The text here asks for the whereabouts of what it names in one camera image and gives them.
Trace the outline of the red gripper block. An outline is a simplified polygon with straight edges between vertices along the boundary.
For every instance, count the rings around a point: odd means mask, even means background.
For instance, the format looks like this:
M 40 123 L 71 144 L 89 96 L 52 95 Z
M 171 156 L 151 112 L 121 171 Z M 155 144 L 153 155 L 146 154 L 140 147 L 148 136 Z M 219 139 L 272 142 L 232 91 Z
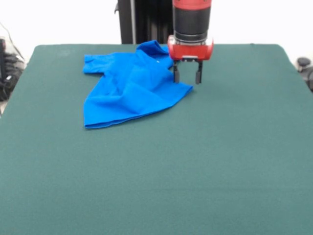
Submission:
M 198 63 L 198 70 L 196 71 L 195 82 L 197 85 L 202 82 L 202 68 L 203 60 L 209 60 L 214 48 L 214 41 L 209 36 L 205 41 L 200 43 L 183 43 L 170 35 L 167 41 L 170 57 L 174 60 L 173 75 L 174 82 L 179 83 L 179 69 L 178 65 L 180 60 L 193 59 Z

